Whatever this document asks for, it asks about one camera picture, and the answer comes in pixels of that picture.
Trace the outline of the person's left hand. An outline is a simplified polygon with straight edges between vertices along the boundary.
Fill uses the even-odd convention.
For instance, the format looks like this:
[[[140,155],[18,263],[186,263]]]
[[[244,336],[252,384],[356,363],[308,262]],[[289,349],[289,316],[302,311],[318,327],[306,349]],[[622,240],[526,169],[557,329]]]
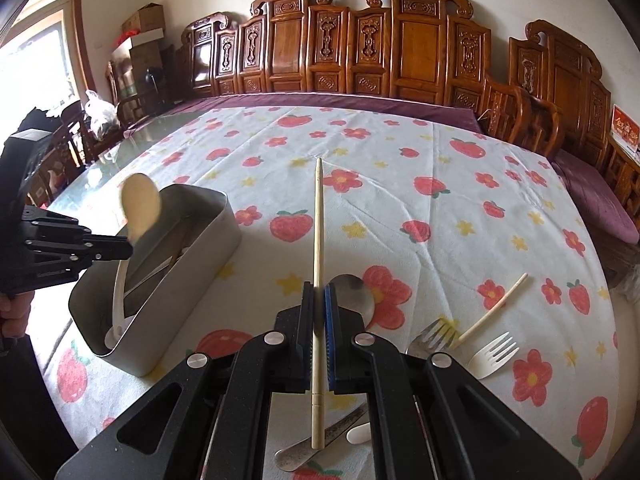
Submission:
[[[21,292],[15,296],[0,294],[1,335],[21,338],[26,333],[34,292]]]

